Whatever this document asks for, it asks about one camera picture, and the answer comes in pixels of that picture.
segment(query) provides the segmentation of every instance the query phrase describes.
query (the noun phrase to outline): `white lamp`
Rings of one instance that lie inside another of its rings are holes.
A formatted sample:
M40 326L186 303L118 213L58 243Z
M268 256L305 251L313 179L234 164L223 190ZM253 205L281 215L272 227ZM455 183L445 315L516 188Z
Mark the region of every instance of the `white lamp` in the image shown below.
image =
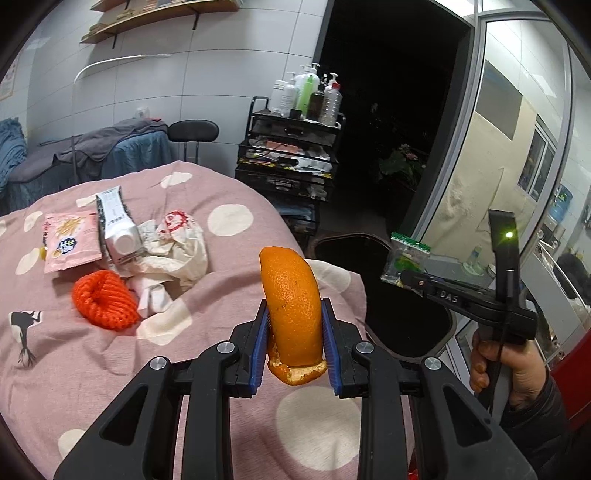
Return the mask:
M108 59L108 60L101 60L91 63L84 67L81 71L78 72L76 77L74 77L74 82L72 82L72 165L74 168L74 184L78 185L78 166L76 165L76 147L74 146L74 102L76 98L76 82L80 78L86 70L91 67L95 67L96 65L102 65L104 63L110 63L112 61L120 61L120 60L143 60L143 59L164 59L170 57L170 53L155 53L155 54L141 54L141 55L131 55L128 57L117 57L116 59Z

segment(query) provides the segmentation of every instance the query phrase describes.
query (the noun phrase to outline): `black jacket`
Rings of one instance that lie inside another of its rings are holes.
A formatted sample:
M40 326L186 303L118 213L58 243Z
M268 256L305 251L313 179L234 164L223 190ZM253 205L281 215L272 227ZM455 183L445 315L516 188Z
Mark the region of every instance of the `black jacket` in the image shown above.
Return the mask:
M560 391L548 375L540 396L530 407L507 408L501 427L528 459L538 480L591 478L591 426L569 429Z

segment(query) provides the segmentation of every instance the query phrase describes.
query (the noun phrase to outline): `silver screw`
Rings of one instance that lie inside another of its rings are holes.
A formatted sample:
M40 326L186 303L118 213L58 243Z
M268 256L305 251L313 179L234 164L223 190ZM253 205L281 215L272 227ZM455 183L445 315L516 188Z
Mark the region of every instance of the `silver screw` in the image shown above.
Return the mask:
M232 353L234 351L234 344L232 342L222 342L217 346L217 351L220 353Z
M355 345L355 348L359 353L371 353L374 351L374 346L369 342L359 342Z
M163 356L156 356L150 360L152 370L162 370L164 367L166 367L166 359Z
M439 370L441 368L441 360L430 356L429 358L425 359L425 367L429 370Z

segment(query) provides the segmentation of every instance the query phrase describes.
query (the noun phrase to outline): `wooden shelf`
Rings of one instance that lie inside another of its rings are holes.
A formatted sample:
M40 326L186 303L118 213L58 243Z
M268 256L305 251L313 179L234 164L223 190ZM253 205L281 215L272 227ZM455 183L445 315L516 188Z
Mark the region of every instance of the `wooden shelf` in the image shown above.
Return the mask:
M118 5L124 4L126 1L127 0L100 0L100 2L95 3L90 9L95 12L107 12Z
M186 15L195 15L197 13L237 12L240 10L238 2L239 0L194 0L191 2L167 5L166 7L142 12L133 17L115 22L89 36L82 37L80 43L99 43L113 35L141 27L142 25L168 20L169 18L185 17Z

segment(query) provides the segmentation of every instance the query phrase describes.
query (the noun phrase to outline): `blue bed skirt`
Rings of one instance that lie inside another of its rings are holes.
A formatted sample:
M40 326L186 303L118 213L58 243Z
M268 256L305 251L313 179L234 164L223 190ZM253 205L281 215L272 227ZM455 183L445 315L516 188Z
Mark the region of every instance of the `blue bed skirt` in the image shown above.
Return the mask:
M152 132L119 142L102 162L97 180L114 179L128 173L159 167L173 162L173 152L164 132ZM20 210L45 195L74 185L72 165L55 165L38 177L25 182L9 182L0 200L0 215Z

